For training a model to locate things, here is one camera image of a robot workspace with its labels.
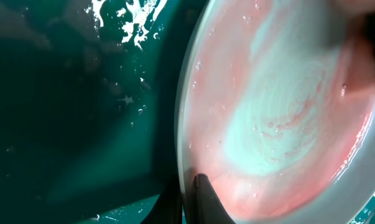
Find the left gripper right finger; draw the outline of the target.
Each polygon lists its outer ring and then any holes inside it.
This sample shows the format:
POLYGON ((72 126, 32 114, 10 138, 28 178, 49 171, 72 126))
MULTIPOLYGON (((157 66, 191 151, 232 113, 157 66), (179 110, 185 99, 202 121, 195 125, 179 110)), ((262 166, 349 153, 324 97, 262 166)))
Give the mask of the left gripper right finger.
POLYGON ((194 222, 197 224, 235 224, 220 202, 209 178, 197 174, 193 184, 194 222))

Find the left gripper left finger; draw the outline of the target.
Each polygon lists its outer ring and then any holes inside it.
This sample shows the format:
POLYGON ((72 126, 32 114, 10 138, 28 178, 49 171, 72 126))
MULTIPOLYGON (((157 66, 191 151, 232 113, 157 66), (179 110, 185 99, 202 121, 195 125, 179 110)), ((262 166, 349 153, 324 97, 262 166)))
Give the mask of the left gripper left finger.
POLYGON ((141 224, 182 224, 182 195, 175 175, 141 224))

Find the light blue plate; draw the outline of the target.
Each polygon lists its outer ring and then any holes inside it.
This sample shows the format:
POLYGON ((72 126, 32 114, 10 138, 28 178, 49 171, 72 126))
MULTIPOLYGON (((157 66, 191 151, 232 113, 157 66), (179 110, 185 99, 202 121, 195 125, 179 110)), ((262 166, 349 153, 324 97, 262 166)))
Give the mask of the light blue plate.
POLYGON ((326 0, 208 1, 178 86, 187 223, 205 174, 235 223, 349 223, 375 192, 375 96, 339 101, 348 20, 326 0))

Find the pink and black sponge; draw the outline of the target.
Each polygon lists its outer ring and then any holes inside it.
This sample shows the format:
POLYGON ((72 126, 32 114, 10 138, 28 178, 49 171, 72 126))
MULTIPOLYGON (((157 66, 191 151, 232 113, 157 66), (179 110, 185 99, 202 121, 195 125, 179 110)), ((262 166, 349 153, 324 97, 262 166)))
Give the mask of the pink and black sponge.
POLYGON ((338 100, 375 96, 374 45, 364 36, 366 16, 375 12, 375 0, 332 0, 332 3, 347 18, 349 26, 345 41, 349 59, 338 100))

